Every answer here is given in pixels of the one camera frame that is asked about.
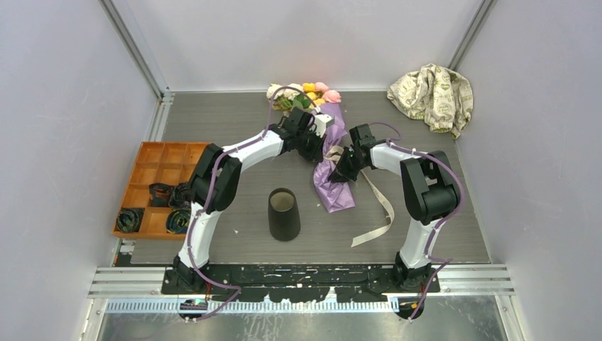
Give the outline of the cream ribbon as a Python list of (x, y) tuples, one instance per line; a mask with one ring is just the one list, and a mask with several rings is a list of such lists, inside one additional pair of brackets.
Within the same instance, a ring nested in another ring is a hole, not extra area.
[(351, 248), (381, 238), (388, 232), (395, 221), (395, 209), (389, 199), (377, 188), (369, 178), (368, 172), (361, 170), (359, 182), (349, 187), (358, 190), (355, 196), (355, 218), (362, 216), (361, 227), (354, 227), (355, 235), (351, 238)]

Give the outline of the purple flower bouquet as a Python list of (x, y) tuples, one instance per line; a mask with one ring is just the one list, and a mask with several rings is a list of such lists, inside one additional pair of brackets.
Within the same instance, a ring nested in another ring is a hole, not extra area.
[(273, 109), (288, 115), (292, 109), (309, 110), (312, 114), (327, 115), (332, 118), (325, 129), (322, 146), (322, 161), (314, 168), (314, 188), (328, 213), (355, 207), (351, 189), (346, 183), (333, 183), (328, 177), (335, 169), (342, 154), (340, 146), (347, 135), (345, 121), (340, 107), (341, 94), (323, 82), (290, 83), (287, 86), (272, 83), (266, 90), (266, 97)]

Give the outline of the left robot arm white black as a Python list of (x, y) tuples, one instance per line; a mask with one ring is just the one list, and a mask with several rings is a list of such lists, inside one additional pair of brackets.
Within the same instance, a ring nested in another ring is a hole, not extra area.
[(261, 161), (293, 150), (308, 161), (322, 161), (327, 129), (333, 123), (330, 114), (294, 109), (254, 137), (232, 146), (210, 144), (205, 148), (188, 181), (190, 222), (173, 262), (179, 285), (190, 293), (199, 293), (206, 286), (207, 274), (202, 268), (209, 261), (217, 222), (236, 197), (241, 174)]

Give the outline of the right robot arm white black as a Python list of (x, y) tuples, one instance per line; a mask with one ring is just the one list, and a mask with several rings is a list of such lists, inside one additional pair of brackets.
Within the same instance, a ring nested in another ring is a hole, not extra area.
[(378, 140), (367, 124), (349, 133), (351, 146), (343, 149), (328, 179), (333, 183), (355, 181), (364, 168), (400, 176), (411, 220), (391, 276), (401, 291), (413, 291), (431, 280), (432, 246), (442, 225), (463, 205), (464, 189), (442, 151), (424, 153)]

